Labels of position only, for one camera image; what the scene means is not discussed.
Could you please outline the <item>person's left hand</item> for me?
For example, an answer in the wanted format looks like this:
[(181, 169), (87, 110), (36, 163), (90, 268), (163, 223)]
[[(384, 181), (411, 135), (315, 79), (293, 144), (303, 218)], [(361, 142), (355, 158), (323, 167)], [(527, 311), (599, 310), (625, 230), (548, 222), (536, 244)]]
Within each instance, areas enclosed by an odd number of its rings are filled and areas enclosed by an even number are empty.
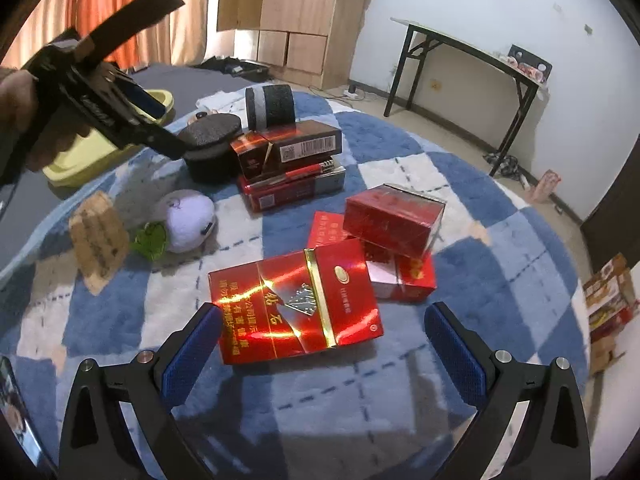
[[(34, 77), (26, 70), (1, 69), (1, 132), (25, 133), (38, 110)], [(61, 106), (40, 133), (29, 152), (26, 167), (39, 171), (68, 151), (78, 136), (88, 136), (91, 127), (74, 110)]]

